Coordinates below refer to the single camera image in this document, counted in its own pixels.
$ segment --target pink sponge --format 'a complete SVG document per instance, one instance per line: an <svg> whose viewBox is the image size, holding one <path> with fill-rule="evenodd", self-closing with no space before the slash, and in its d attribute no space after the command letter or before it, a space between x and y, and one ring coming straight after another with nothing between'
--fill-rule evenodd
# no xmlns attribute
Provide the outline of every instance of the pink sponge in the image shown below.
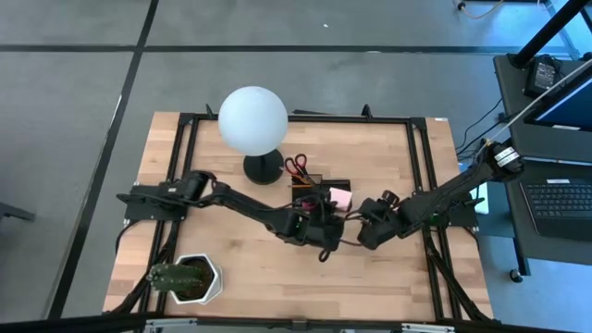
<svg viewBox="0 0 592 333"><path fill-rule="evenodd" d="M352 209L352 193L336 188L329 188L331 202L337 203L336 208L340 211L349 212Z"/></svg>

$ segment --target succulent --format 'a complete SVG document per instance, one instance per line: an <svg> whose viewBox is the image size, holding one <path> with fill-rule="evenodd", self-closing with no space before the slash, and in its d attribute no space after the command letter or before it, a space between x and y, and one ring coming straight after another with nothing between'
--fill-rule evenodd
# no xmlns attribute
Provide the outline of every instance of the succulent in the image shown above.
<svg viewBox="0 0 592 333"><path fill-rule="evenodd" d="M202 285L202 270L190 265L156 264L148 279L158 291L186 291Z"/></svg>

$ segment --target gray floor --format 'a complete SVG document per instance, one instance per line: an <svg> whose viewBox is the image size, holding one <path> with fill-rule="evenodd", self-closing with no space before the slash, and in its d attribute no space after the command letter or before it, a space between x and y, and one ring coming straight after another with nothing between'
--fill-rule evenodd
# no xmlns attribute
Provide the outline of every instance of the gray floor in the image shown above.
<svg viewBox="0 0 592 333"><path fill-rule="evenodd" d="M148 5L0 0L0 43L134 44ZM470 5L475 13L489 7ZM473 21L444 0L168 0L160 2L148 44L520 46L548 19L546 11L524 4L503 5ZM580 53L592 51L581 21L568 32ZM557 37L549 45L563 43ZM10 304L0 311L2 322L43 316L130 58L0 53L0 201L38 215L32 224L0 224L0 302ZM124 211L115 194L135 180L152 113L199 112L205 103L218 109L229 92L247 84L273 90L288 109L358 114L368 103L377 115L447 117L457 144L500 98L491 55L144 54L66 316L101 311ZM492 114L470 137L494 121ZM481 253L498 319L592 330L586 315L592 267L533 261L533 276L516 285L507 279L516 265L509 240L483 237Z"/></svg>

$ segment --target laptop keyboard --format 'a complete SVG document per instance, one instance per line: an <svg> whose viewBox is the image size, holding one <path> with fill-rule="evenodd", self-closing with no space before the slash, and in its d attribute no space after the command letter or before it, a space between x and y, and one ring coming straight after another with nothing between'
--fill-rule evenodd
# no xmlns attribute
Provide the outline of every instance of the laptop keyboard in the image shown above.
<svg viewBox="0 0 592 333"><path fill-rule="evenodd" d="M592 183L521 185L534 218L592 218Z"/></svg>

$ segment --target scissors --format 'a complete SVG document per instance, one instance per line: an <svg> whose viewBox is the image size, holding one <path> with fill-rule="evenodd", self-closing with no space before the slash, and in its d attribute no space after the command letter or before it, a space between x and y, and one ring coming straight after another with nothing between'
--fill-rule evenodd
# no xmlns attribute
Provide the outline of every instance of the scissors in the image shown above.
<svg viewBox="0 0 592 333"><path fill-rule="evenodd" d="M308 175L308 171L306 171L306 162L308 162L308 158L305 154L297 154L294 158L286 158L284 161L284 167L292 176L300 176L304 178Z"/></svg>

